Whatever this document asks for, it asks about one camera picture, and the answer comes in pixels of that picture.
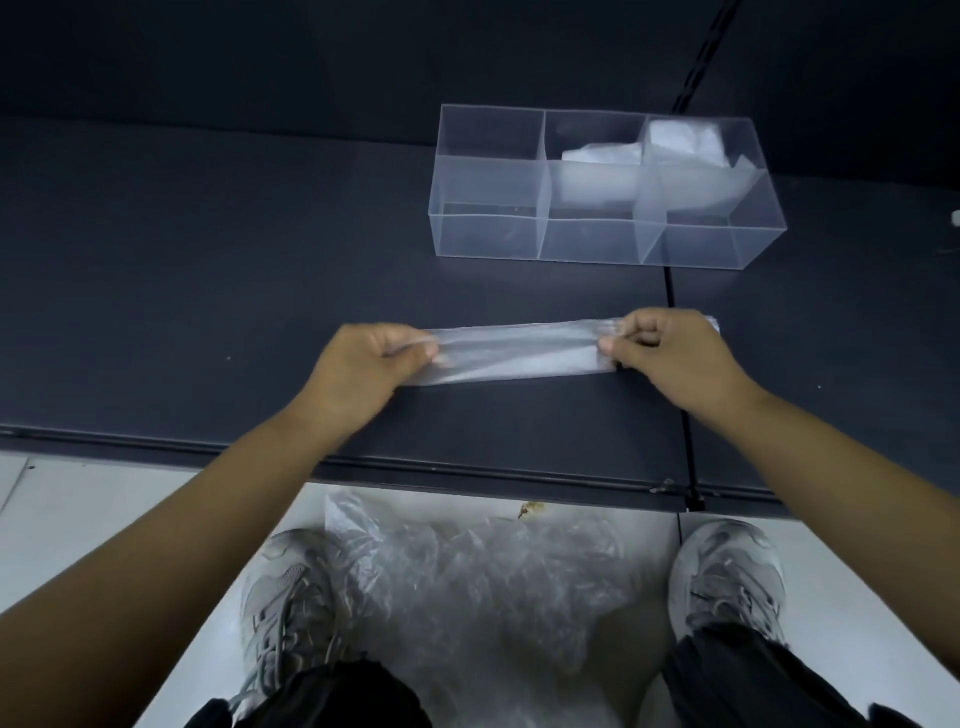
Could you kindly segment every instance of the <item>person's left hand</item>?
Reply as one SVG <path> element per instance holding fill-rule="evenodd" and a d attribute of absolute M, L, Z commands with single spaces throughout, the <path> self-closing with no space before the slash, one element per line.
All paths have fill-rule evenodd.
<path fill-rule="evenodd" d="M 289 414 L 347 438 L 379 414 L 394 390 L 436 357 L 435 341 L 403 324 L 347 325 L 326 345 Z"/>

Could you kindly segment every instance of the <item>pant leg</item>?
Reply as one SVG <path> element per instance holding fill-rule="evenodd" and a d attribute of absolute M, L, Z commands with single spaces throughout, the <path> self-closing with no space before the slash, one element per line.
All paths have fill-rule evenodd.
<path fill-rule="evenodd" d="M 230 728 L 226 700 L 211 700 L 186 728 Z M 417 696 L 379 663 L 322 665 L 294 675 L 237 728 L 430 728 Z"/>
<path fill-rule="evenodd" d="M 732 623 L 704 627 L 682 640 L 667 658 L 662 680 L 648 691 L 638 728 L 680 725 L 917 728 L 877 706 L 868 721 L 786 647 Z"/>

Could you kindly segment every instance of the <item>person's left arm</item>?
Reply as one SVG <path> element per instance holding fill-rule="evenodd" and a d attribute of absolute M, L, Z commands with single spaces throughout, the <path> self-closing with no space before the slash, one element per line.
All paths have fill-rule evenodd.
<path fill-rule="evenodd" d="M 0 616 L 4 725 L 134 725 L 317 463 L 436 356 L 424 336 L 341 328 L 283 411 Z"/>

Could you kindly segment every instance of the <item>sneaker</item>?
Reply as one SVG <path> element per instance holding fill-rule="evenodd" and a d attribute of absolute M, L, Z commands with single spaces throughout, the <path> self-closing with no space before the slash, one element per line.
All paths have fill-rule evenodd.
<path fill-rule="evenodd" d="M 708 624 L 735 622 L 786 645 L 786 599 L 777 549 L 756 526 L 714 521 L 681 546 L 670 573 L 669 612 L 677 642 Z"/>
<path fill-rule="evenodd" d="M 248 677 L 230 701 L 238 718 L 298 672 L 339 658 L 324 548 L 322 533 L 286 531 L 270 538 L 254 557 L 240 618 Z"/>

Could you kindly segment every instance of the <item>plastic storage bin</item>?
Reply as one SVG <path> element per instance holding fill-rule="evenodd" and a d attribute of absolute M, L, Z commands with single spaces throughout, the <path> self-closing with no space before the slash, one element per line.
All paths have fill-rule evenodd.
<path fill-rule="evenodd" d="M 712 164 L 668 148 L 696 129 Z M 562 160 L 635 142 L 641 163 Z M 786 230 L 750 119 L 611 111 L 444 106 L 429 214 L 437 255 L 734 270 Z"/>

